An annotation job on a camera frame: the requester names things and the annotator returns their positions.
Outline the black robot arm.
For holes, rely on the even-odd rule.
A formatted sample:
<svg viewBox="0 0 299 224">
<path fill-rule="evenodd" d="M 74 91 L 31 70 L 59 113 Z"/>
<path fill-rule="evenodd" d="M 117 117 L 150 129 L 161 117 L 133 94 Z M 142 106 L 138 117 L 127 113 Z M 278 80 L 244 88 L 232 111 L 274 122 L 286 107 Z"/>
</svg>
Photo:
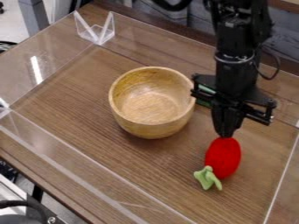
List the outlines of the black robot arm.
<svg viewBox="0 0 299 224">
<path fill-rule="evenodd" d="M 245 119 L 265 125 L 273 120 L 277 100 L 262 93 L 258 79 L 272 79 L 260 63 L 274 23 L 268 0 L 203 0 L 203 5 L 217 34 L 217 73 L 191 77 L 191 96 L 211 109 L 214 129 L 229 138 Z"/>
</svg>

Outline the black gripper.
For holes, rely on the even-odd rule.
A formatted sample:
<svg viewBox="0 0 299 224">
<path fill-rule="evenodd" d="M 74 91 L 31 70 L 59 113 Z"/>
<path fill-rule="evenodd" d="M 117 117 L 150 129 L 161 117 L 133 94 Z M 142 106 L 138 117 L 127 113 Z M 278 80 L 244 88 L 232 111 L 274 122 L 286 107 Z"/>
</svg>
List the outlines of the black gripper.
<svg viewBox="0 0 299 224">
<path fill-rule="evenodd" d="M 260 71 L 260 57 L 249 59 L 217 58 L 217 74 L 195 73 L 191 77 L 191 96 L 197 98 L 198 86 L 202 84 L 215 90 L 211 100 L 211 117 L 221 137 L 233 137 L 246 118 L 269 125 L 277 101 L 258 88 L 258 76 L 272 81 Z"/>
</svg>

